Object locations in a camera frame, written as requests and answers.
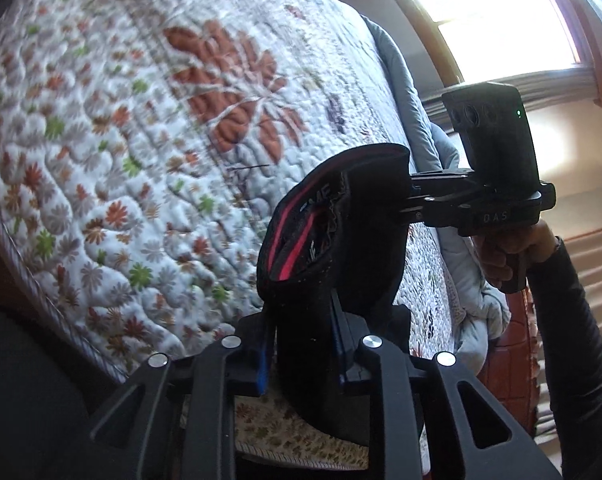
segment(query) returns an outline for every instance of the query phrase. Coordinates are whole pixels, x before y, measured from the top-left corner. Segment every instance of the wall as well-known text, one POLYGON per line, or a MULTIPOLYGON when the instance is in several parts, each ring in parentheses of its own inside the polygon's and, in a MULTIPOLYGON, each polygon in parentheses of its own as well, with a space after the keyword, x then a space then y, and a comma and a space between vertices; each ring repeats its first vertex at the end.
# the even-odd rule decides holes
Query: wall
MULTIPOLYGON (((442 88, 430 58, 394 0, 341 0, 392 35, 412 72, 419 94, 442 88)), ((589 12, 602 53, 602 23, 589 12)), ((563 237, 602 227, 602 108, 580 101, 528 114, 539 171, 556 186, 556 207, 543 214, 563 237)))

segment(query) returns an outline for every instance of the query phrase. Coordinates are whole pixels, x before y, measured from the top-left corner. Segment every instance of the window pane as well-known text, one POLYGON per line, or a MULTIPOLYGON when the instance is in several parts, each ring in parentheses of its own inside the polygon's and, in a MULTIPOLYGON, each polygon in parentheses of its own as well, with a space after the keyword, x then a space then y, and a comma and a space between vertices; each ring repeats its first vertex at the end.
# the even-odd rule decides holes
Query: window pane
POLYGON ((553 0, 419 0, 467 82, 575 63, 572 40, 553 0))

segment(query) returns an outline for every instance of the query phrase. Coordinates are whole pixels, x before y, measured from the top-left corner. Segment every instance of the hand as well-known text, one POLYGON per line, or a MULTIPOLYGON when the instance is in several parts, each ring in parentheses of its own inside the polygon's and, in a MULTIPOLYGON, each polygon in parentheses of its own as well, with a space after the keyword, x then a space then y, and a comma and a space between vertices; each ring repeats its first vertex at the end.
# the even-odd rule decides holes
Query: hand
POLYGON ((512 278, 512 269, 505 263, 506 253, 523 253, 530 266, 545 262, 555 252, 558 244, 555 235, 543 220, 529 227, 475 236, 473 242, 486 280, 496 288, 501 288, 502 282, 512 278))

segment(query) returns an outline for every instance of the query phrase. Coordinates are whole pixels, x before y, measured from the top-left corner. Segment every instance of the large orange flower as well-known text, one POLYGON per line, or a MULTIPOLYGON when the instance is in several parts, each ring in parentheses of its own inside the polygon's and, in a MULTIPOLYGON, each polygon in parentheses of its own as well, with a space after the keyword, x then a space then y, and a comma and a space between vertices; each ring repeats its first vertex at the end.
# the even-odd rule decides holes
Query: large orange flower
POLYGON ((280 131, 300 145, 300 134, 307 128, 297 111, 277 95, 287 86, 287 79, 277 76, 277 62, 269 50, 259 53, 254 39, 244 32, 233 38, 217 20, 204 23, 201 35, 183 27, 167 28, 163 33, 170 45, 192 54, 202 65, 190 66, 173 77, 194 85, 195 94, 188 104, 199 121, 220 118, 210 132, 219 152, 229 152, 252 126, 274 163, 283 154, 280 131))

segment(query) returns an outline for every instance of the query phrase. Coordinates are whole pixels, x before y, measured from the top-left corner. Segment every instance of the floral quilt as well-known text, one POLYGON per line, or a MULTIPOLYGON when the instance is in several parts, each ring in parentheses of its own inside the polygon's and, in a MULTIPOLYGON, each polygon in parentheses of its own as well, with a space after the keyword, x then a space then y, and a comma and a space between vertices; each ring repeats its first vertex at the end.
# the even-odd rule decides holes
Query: floral quilt
MULTIPOLYGON (((14 0, 0 21, 0 249, 118 380, 256 312, 275 205, 368 142, 407 143, 366 25, 335 0, 14 0)), ((423 225, 406 259, 413 351, 451 350, 454 285, 423 225)), ((239 401, 238 448, 365 462, 336 439, 315 449, 288 410, 275 386, 239 401)))

